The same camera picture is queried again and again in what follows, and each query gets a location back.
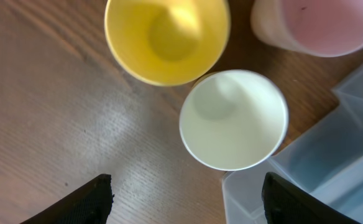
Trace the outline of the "yellow cup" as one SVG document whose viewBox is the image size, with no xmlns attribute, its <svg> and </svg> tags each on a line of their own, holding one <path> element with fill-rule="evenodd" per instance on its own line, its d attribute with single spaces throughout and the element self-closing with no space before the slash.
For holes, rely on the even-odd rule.
<svg viewBox="0 0 363 224">
<path fill-rule="evenodd" d="M 108 0 L 104 32 L 117 63 L 155 86 L 183 85 L 221 57 L 231 30 L 226 0 Z"/>
</svg>

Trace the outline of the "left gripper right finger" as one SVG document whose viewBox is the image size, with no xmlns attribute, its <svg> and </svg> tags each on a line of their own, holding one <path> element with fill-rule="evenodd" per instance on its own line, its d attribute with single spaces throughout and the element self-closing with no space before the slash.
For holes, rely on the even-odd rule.
<svg viewBox="0 0 363 224">
<path fill-rule="evenodd" d="M 268 224 L 359 224 L 274 172 L 265 175 L 262 201 Z"/>
</svg>

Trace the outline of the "pink plastic cup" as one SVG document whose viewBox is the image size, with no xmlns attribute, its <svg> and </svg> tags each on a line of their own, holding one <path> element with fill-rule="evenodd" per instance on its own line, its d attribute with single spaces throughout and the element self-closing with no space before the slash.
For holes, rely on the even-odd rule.
<svg viewBox="0 0 363 224">
<path fill-rule="evenodd" d="M 363 0 L 255 0 L 250 23 L 262 42 L 317 57 L 363 48 Z"/>
</svg>

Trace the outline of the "cream white plastic cup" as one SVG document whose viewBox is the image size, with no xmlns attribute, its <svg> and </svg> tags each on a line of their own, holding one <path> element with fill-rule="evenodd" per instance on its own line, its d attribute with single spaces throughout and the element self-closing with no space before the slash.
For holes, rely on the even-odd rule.
<svg viewBox="0 0 363 224">
<path fill-rule="evenodd" d="M 225 70 L 196 81 L 180 111 L 186 150 L 216 170 L 237 171 L 269 158 L 285 139 L 287 101 L 267 77 Z"/>
</svg>

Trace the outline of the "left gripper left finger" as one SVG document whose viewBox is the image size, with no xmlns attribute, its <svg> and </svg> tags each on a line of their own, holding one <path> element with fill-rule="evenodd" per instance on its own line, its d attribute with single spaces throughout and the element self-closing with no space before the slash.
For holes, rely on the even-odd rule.
<svg viewBox="0 0 363 224">
<path fill-rule="evenodd" d="M 113 198 L 111 175 L 100 174 L 21 224 L 106 224 Z"/>
</svg>

